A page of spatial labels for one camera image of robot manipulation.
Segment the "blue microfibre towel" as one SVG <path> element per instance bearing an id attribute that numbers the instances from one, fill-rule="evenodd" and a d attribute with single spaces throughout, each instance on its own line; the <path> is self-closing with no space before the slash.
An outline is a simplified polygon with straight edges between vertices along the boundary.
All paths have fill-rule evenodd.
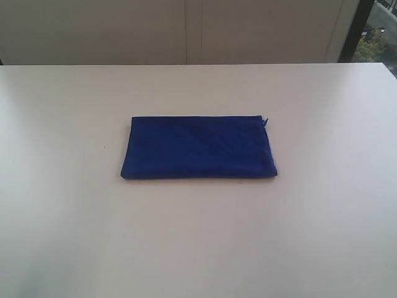
<path id="1" fill-rule="evenodd" d="M 260 115 L 132 117 L 123 179 L 263 179 L 278 171 Z"/>

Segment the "green tree outside window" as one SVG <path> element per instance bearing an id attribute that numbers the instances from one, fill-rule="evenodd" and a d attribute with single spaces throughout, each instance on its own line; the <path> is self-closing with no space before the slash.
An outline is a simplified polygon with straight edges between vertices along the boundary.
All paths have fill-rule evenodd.
<path id="1" fill-rule="evenodd" d="M 387 39 L 384 33 L 384 28 L 366 31 L 357 44 L 352 62 L 379 62 L 387 46 Z"/>

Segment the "black window frame post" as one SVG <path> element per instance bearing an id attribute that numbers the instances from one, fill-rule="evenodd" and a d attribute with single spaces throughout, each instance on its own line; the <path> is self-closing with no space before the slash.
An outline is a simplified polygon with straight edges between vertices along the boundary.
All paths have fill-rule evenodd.
<path id="1" fill-rule="evenodd" d="M 344 46 L 342 48 L 341 54 L 339 55 L 339 63 L 350 63 L 352 61 L 374 2 L 374 0 L 359 1 L 354 18 L 345 39 Z"/>

